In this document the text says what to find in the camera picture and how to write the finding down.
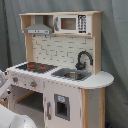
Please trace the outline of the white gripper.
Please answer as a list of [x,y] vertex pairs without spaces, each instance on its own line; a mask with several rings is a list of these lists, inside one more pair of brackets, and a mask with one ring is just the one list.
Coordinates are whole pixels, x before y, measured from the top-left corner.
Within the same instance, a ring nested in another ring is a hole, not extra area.
[[6,72],[0,71],[0,99],[6,99],[11,93],[11,80]]

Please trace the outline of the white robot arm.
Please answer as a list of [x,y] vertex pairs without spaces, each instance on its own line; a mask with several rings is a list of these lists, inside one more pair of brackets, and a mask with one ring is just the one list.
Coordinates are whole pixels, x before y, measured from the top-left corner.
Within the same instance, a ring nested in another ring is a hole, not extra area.
[[[0,97],[11,85],[11,79],[0,70]],[[12,112],[0,104],[0,128],[37,128],[27,115]]]

